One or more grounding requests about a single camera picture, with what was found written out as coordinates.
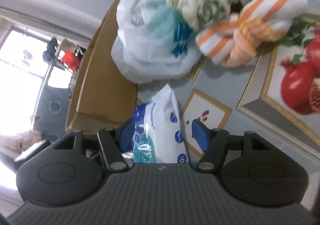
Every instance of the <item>ribbed black surface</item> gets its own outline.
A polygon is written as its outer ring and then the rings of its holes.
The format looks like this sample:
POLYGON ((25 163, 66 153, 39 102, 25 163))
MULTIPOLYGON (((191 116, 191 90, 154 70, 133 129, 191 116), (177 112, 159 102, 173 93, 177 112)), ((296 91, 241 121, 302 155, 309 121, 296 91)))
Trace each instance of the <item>ribbed black surface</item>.
POLYGON ((253 207, 226 193, 216 178, 188 164, 136 164, 110 176, 91 198, 73 206, 45 208, 27 203, 9 220, 16 225, 311 225, 300 205, 253 207))

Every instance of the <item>orange stripe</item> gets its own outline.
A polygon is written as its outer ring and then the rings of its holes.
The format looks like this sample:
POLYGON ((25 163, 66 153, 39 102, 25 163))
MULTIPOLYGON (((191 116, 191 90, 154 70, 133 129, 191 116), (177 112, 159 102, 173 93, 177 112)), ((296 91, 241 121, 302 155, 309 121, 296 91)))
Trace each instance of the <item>orange stripe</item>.
POLYGON ((239 26, 238 21, 232 21, 232 22, 228 22, 228 23, 223 23, 220 25, 215 25, 212 26, 211 28, 209 28, 202 37, 200 37, 200 39, 197 41, 197 45, 198 47, 201 46, 205 41, 208 40, 208 38, 210 36, 212 36, 215 32, 219 31, 223 31, 223 30, 227 30, 227 29, 232 29, 232 28, 236 28, 239 26))
POLYGON ((271 9, 262 18, 262 22, 266 22, 274 13, 281 9, 288 0, 277 0, 277 2, 271 7, 271 9))
POLYGON ((265 0, 257 0, 255 1, 250 7, 248 7, 241 15, 240 18, 241 20, 246 20, 248 19, 251 14, 259 7, 259 5, 264 2, 265 0))
POLYGON ((220 42, 206 55, 207 57, 214 57, 230 40, 230 36, 224 36, 220 42))

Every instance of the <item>metal screw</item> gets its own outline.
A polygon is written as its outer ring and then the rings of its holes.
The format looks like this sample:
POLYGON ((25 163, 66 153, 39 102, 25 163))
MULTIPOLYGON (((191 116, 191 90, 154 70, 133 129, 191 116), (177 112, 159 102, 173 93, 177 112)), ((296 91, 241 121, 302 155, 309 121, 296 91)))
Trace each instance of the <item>metal screw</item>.
POLYGON ((208 171, 214 169, 214 164, 209 162, 202 162, 198 165, 198 167, 202 170, 208 171))
POLYGON ((114 170, 123 170, 127 167, 127 165, 123 162, 114 162, 110 165, 110 167, 114 170))

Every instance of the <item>cut pomegranate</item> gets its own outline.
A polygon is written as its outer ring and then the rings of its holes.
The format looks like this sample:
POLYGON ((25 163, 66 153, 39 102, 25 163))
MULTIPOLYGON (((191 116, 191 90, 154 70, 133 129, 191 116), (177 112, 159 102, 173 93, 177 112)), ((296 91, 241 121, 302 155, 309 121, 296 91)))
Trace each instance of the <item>cut pomegranate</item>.
POLYGON ((309 91, 309 102, 311 108, 320 114, 320 78, 314 78, 309 91))

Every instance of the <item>plastic bag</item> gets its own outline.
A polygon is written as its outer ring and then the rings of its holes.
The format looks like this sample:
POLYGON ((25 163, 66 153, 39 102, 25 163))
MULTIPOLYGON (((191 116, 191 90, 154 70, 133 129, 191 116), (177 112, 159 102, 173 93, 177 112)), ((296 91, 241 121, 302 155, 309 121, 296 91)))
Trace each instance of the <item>plastic bag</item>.
POLYGON ((133 157, 136 163, 187 163, 175 95, 167 84, 149 103, 137 106, 133 157))
POLYGON ((111 55, 120 72, 132 82, 180 78, 201 56, 192 30, 166 0, 120 0, 116 17, 123 47, 117 38, 111 55), (131 72, 139 78, 133 80, 127 74, 131 72))

